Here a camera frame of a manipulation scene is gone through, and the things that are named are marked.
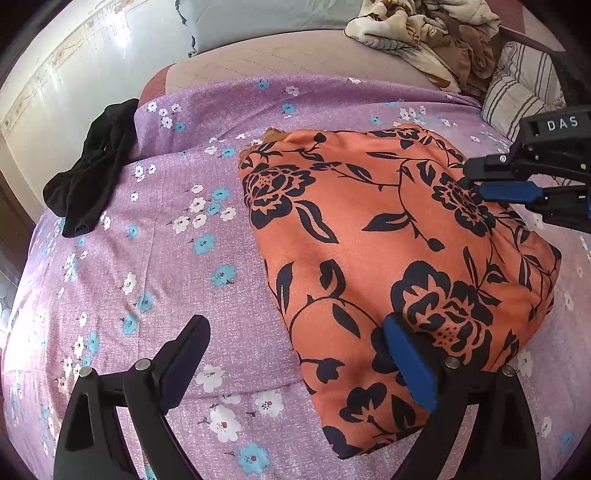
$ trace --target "white wall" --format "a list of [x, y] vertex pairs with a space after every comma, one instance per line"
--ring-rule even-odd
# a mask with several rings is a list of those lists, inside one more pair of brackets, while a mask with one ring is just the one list
[[163, 0], [73, 0], [37, 36], [0, 90], [1, 132], [26, 185], [9, 182], [34, 220], [39, 208], [21, 199], [43, 202], [47, 181], [80, 157], [91, 122], [186, 58], [190, 40], [174, 1]]

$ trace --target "purple bedsheet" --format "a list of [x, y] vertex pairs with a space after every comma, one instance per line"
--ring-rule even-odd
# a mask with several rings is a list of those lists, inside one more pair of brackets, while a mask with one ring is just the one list
[[[390, 478], [415, 436], [338, 460], [322, 433], [267, 289], [238, 153], [267, 127], [367, 131], [414, 121], [466, 156], [506, 152], [507, 140], [470, 99], [319, 76], [197, 87], [144, 105], [135, 121], [143, 160], [123, 169], [95, 231], [62, 238], [51, 212], [35, 229], [2, 358], [4, 414], [19, 454], [50, 479], [80, 367], [127, 369], [198, 313], [210, 320], [212, 341], [168, 421], [204, 478]], [[564, 256], [554, 310], [514, 360], [549, 479], [590, 422], [591, 238], [523, 215]], [[453, 476], [474, 413], [441, 478]], [[155, 478], [126, 410], [120, 417], [138, 473]]]

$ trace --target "striped pillow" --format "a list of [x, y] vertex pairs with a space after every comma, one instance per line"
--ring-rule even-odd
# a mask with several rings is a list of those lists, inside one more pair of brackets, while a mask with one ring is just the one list
[[564, 106], [550, 56], [521, 43], [506, 43], [484, 99], [483, 120], [515, 141], [522, 117]]

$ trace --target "blue gripper pad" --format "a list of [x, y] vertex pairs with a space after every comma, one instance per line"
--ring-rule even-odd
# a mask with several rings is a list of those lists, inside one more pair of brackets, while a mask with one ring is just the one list
[[384, 320], [386, 343], [415, 403], [433, 413], [437, 407], [437, 377], [409, 338], [416, 334], [406, 327], [398, 324], [395, 314], [388, 315]]
[[484, 200], [531, 203], [544, 196], [544, 190], [532, 181], [485, 181], [477, 187]]

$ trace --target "orange floral fabric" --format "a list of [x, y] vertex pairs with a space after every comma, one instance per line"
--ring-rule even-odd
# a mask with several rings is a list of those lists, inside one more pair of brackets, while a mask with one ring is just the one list
[[560, 252], [463, 179], [418, 128], [296, 131], [243, 155], [244, 202], [269, 288], [340, 458], [419, 429], [381, 328], [401, 312], [445, 355], [496, 371], [553, 305]]

